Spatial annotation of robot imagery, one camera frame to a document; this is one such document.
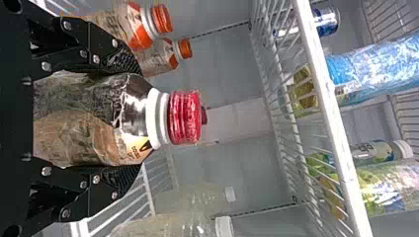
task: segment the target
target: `refrigerator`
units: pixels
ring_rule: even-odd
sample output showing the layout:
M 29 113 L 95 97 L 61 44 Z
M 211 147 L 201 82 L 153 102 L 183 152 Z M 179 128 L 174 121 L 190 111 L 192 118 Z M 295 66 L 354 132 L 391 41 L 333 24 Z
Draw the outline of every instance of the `refrigerator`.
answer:
M 83 16 L 115 5 L 99 0 L 33 0 L 49 12 Z M 368 218 L 350 144 L 405 140 L 419 155 L 419 88 L 339 108 L 325 56 L 414 34 L 413 0 L 167 0 L 174 32 L 193 57 L 147 80 L 161 91 L 200 90 L 209 122 L 197 145 L 164 147 L 148 158 L 124 198 L 79 222 L 56 223 L 40 236 L 102 237 L 121 223 L 158 214 L 158 194 L 214 183 L 234 190 L 228 206 L 235 236 L 417 236 L 418 211 Z M 339 10 L 335 34 L 320 38 L 311 7 Z M 275 26 L 294 21 L 274 39 Z M 319 107 L 298 118 L 288 82 L 311 71 Z M 333 154 L 344 219 L 310 175 L 307 156 Z

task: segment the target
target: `screw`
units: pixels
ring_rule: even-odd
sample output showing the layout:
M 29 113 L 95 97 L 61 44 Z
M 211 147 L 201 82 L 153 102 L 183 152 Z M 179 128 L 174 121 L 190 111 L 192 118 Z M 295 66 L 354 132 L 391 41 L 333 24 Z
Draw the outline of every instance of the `screw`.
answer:
M 31 154 L 31 152 L 27 152 L 27 153 L 24 153 L 23 155 L 22 155 L 22 161 L 31 161 L 31 159 L 32 159 L 32 154 Z
M 93 184 L 95 184 L 95 185 L 97 185 L 97 184 L 99 184 L 99 182 L 101 182 L 101 177 L 100 176 L 98 176 L 98 175 L 95 175 L 94 177 L 93 177 Z
M 101 62 L 101 59 L 99 58 L 99 56 L 98 56 L 98 55 L 93 55 L 93 61 L 94 61 L 96 64 L 99 64 L 99 62 Z
M 22 84 L 24 84 L 25 86 L 31 86 L 32 85 L 31 77 L 22 78 Z
M 87 182 L 86 182 L 86 181 L 82 181 L 82 182 L 80 183 L 80 189 L 84 190 L 84 189 L 86 189 L 86 188 L 87 188 Z
M 111 198 L 112 199 L 118 198 L 118 192 L 113 192 Z
M 51 64 L 43 62 L 41 63 L 41 68 L 43 71 L 51 71 Z
M 113 47 L 118 47 L 118 42 L 116 39 L 112 39 L 112 46 Z
M 83 58 L 86 58 L 87 57 L 87 51 L 80 50 L 80 56 L 83 57 Z
M 65 209 L 65 210 L 62 211 L 61 217 L 62 218 L 68 218 L 68 217 L 70 217 L 70 214 L 71 214 L 71 211 L 69 209 Z
M 69 22 L 63 22 L 62 26 L 64 26 L 64 28 L 68 31 L 71 31 L 71 23 Z
M 52 168 L 50 168 L 49 166 L 45 166 L 45 167 L 42 168 L 41 174 L 43 176 L 50 176 L 51 175 L 51 170 L 52 170 Z

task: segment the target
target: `clear plastic bottle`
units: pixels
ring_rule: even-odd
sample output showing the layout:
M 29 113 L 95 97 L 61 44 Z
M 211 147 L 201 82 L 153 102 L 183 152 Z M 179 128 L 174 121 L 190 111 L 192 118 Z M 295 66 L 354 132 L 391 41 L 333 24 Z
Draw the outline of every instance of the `clear plastic bottle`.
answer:
M 153 47 L 134 52 L 144 77 L 152 77 L 175 70 L 179 63 L 192 57 L 191 43 L 188 39 L 172 41 L 159 39 Z
M 34 154 L 61 167 L 140 164 L 165 144 L 201 138 L 199 92 L 162 93 L 136 74 L 34 85 Z
M 231 218 L 210 220 L 201 212 L 158 214 L 117 226 L 110 237 L 233 237 Z
M 124 40 L 135 50 L 149 48 L 161 34 L 173 32 L 169 11 L 163 4 L 145 9 L 136 3 L 126 2 L 111 11 L 97 12 L 82 18 Z
M 227 211 L 228 204 L 236 200 L 232 187 L 211 183 L 199 183 L 179 187 L 179 190 L 163 192 L 154 201 L 157 213 L 179 212 L 198 209 L 207 217 Z

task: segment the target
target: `white bottle cap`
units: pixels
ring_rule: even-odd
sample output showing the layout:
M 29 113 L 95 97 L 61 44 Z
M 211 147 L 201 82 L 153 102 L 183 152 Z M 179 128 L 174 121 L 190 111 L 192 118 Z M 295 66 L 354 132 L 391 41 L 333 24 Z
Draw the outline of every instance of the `white bottle cap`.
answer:
M 234 237 L 233 224 L 230 216 L 221 216 L 215 219 L 216 237 Z
M 162 93 L 155 88 L 152 88 L 147 95 L 145 125 L 147 127 L 148 138 L 154 150 L 170 142 L 169 132 L 167 130 L 169 97 L 169 94 Z
M 400 149 L 401 159 L 413 157 L 413 149 L 410 147 L 409 143 L 404 140 L 394 140 L 393 143 Z
M 234 187 L 225 187 L 224 192 L 225 192 L 225 198 L 227 199 L 228 203 L 237 201 Z

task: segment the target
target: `plastic bottle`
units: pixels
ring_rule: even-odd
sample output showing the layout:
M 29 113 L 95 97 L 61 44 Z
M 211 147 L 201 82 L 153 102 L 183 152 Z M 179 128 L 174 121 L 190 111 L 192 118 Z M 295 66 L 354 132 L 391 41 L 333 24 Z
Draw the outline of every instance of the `plastic bottle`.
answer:
M 351 153 L 356 167 L 413 157 L 412 148 L 403 140 L 374 140 L 359 143 L 351 146 Z M 322 162 L 335 166 L 335 159 L 332 154 L 315 153 L 307 157 L 307 164 L 312 168 L 323 174 L 333 173 L 333 170 L 322 164 Z M 314 169 L 310 169 L 309 172 L 312 176 L 318 178 L 320 174 Z
M 227 211 L 228 204 L 236 201 L 233 187 L 223 188 L 211 183 L 181 186 L 157 195 L 154 201 L 157 213 L 198 209 L 207 217 Z
M 97 12 L 82 18 L 124 40 L 135 50 L 149 48 L 161 34 L 173 32 L 169 11 L 163 4 L 145 9 L 136 3 L 126 2 L 111 11 Z
M 199 92 L 162 93 L 141 76 L 35 85 L 34 153 L 57 166 L 139 164 L 165 144 L 201 138 Z
M 201 212 L 158 214 L 117 226 L 110 237 L 233 237 L 231 218 L 210 220 Z
M 369 217 L 419 208 L 418 161 L 410 159 L 358 167 L 357 175 Z M 329 176 L 339 182 L 337 174 Z M 323 193 L 329 199 L 331 212 L 338 219 L 345 219 L 340 211 L 345 209 L 345 204 L 335 197 L 342 194 L 342 190 L 330 178 L 320 178 Z
M 144 77 L 151 77 L 176 69 L 182 60 L 192 57 L 192 48 L 188 39 L 165 38 L 157 40 L 152 48 L 134 54 Z
M 340 106 L 419 86 L 419 35 L 326 57 Z

